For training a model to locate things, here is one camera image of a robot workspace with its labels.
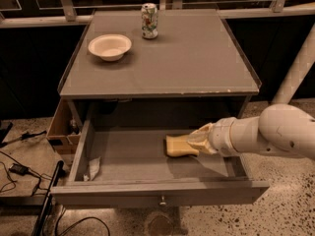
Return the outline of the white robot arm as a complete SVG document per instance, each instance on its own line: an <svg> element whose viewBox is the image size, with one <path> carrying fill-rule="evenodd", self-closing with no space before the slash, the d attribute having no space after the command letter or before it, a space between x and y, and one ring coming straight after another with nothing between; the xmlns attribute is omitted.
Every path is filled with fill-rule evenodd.
<svg viewBox="0 0 315 236"><path fill-rule="evenodd" d="M296 55L270 106L257 117L222 118L191 133L187 144L203 153L315 158L315 119L289 104L315 62L315 26Z"/></svg>

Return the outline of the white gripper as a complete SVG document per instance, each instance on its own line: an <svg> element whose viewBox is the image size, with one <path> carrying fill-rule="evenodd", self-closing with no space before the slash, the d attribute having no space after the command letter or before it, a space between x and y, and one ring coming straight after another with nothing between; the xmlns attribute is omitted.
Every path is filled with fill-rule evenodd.
<svg viewBox="0 0 315 236"><path fill-rule="evenodd" d="M191 141L187 143L191 148L194 148L205 154L219 153L223 157L238 156L238 152L234 148L230 131L235 118L222 118L216 123L208 123L198 130L195 130L189 135L191 140L203 140L209 135L209 140Z"/></svg>

